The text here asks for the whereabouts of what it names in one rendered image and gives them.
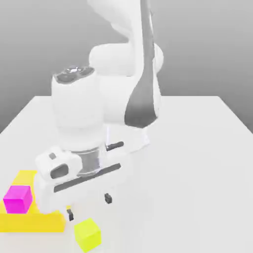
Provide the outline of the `small yellow-green cube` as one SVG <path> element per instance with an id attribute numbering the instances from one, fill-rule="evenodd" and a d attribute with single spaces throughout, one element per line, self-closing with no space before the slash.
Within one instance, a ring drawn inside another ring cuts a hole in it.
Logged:
<path id="1" fill-rule="evenodd" d="M 84 253 L 101 245 L 101 230 L 92 218 L 74 226 L 75 240 Z"/>

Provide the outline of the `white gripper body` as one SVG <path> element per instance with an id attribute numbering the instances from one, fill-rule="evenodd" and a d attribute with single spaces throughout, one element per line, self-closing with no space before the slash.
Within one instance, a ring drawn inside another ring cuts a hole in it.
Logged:
<path id="1" fill-rule="evenodd" d="M 117 163 L 88 177 L 65 177 L 44 180 L 37 174 L 37 207 L 48 214 L 78 203 L 86 196 L 106 192 L 110 187 L 121 184 L 127 178 L 127 165 Z"/>

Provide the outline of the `large yellow box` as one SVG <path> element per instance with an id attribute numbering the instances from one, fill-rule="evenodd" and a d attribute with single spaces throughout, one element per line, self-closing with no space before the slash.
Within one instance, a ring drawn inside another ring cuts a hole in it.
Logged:
<path id="1" fill-rule="evenodd" d="M 39 212 L 35 201 L 26 214 L 8 214 L 3 200 L 0 201 L 0 232 L 64 232 L 66 220 L 55 211 L 50 214 Z"/>

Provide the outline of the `small magenta cube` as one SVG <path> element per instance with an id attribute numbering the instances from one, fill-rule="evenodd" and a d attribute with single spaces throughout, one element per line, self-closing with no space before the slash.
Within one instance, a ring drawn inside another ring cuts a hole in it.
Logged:
<path id="1" fill-rule="evenodd" d="M 3 198 L 8 214 L 26 214 L 33 202 L 29 185 L 11 185 Z"/>

